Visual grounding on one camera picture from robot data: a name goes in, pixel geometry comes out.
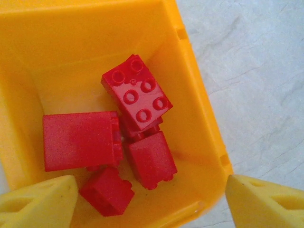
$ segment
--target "yellow foam piece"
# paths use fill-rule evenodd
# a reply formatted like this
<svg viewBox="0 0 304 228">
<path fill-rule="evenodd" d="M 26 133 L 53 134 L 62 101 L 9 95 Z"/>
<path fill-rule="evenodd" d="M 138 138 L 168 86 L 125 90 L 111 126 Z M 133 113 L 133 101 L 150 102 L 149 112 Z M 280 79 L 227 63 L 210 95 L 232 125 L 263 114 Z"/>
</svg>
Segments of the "yellow foam piece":
<svg viewBox="0 0 304 228">
<path fill-rule="evenodd" d="M 78 189 L 73 176 L 62 176 L 0 196 L 1 228 L 67 228 Z"/>
<path fill-rule="evenodd" d="M 304 228 L 304 191 L 230 175 L 226 197 L 237 228 Z"/>
</svg>

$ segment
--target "white marble surface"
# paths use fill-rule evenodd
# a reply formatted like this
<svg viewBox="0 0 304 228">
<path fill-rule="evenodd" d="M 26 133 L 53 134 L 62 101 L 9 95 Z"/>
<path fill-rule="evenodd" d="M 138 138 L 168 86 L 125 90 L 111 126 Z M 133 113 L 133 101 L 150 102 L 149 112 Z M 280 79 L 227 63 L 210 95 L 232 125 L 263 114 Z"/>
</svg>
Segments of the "white marble surface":
<svg viewBox="0 0 304 228">
<path fill-rule="evenodd" d="M 177 3 L 235 173 L 304 189 L 304 2 Z M 234 227 L 225 199 L 200 227 Z"/>
</svg>

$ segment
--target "red toy brick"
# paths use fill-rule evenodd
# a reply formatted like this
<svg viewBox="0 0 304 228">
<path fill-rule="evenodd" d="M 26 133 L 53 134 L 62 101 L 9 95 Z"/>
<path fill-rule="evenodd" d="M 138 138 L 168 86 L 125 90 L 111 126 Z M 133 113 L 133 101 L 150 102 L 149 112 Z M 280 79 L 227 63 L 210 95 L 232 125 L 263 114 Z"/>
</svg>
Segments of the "red toy brick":
<svg viewBox="0 0 304 228">
<path fill-rule="evenodd" d="M 100 165 L 123 159 L 117 112 L 43 116 L 45 171 Z"/>
<path fill-rule="evenodd" d="M 134 196 L 132 184 L 118 176 L 118 170 L 107 167 L 95 173 L 79 190 L 103 216 L 122 215 Z"/>
<path fill-rule="evenodd" d="M 160 181 L 170 181 L 177 172 L 163 132 L 126 145 L 126 154 L 135 177 L 152 190 Z"/>
<path fill-rule="evenodd" d="M 125 116 L 123 115 L 119 116 L 119 121 L 120 121 L 120 128 L 122 130 L 124 137 L 126 137 L 131 142 L 140 141 L 147 136 L 157 133 L 160 130 L 158 125 L 163 122 L 162 118 L 159 117 L 144 129 L 136 130 L 133 128 L 133 125 L 130 124 L 130 122 L 125 118 Z"/>
<path fill-rule="evenodd" d="M 134 130 L 143 130 L 172 104 L 138 55 L 105 73 L 101 83 Z"/>
</svg>

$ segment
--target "yellow plastic bin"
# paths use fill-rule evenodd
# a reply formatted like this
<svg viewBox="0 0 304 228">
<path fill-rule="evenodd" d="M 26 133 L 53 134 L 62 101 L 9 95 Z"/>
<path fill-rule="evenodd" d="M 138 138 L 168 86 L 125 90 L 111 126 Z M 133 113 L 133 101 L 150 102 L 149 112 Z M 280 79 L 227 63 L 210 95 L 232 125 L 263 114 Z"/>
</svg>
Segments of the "yellow plastic bin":
<svg viewBox="0 0 304 228">
<path fill-rule="evenodd" d="M 174 108 L 161 125 L 178 173 L 155 190 L 121 177 L 135 197 L 104 218 L 79 197 L 72 227 L 171 227 L 197 218 L 223 195 L 232 173 L 174 0 L 0 2 L 0 158 L 12 190 L 61 175 L 81 186 L 85 169 L 44 172 L 42 115 L 116 109 L 102 73 L 139 54 Z"/>
</svg>

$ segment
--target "red lego duplo brick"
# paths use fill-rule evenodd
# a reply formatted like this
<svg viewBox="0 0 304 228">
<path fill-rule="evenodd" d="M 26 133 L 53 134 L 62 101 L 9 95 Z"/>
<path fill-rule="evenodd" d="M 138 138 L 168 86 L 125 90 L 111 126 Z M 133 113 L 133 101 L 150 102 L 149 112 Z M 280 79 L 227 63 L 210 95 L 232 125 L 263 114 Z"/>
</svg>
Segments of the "red lego duplo brick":
<svg viewBox="0 0 304 228">
<path fill-rule="evenodd" d="M 94 174 L 79 193 L 103 216 L 115 216 L 122 215 L 132 200 L 131 187 L 116 168 L 107 167 Z"/>
<path fill-rule="evenodd" d="M 103 74 L 101 83 L 134 130 L 143 130 L 172 108 L 138 55 Z"/>
<path fill-rule="evenodd" d="M 123 159 L 117 112 L 43 116 L 45 171 L 100 165 Z"/>
<path fill-rule="evenodd" d="M 126 144 L 126 155 L 135 177 L 152 190 L 160 181 L 170 181 L 177 173 L 163 132 L 157 132 L 138 142 Z"/>
<path fill-rule="evenodd" d="M 159 117 L 144 129 L 136 130 L 133 128 L 133 125 L 130 124 L 130 122 L 126 119 L 125 116 L 119 116 L 119 121 L 120 128 L 124 137 L 126 137 L 131 142 L 140 141 L 147 136 L 157 133 L 160 130 L 159 124 L 163 122 L 162 118 Z"/>
</svg>

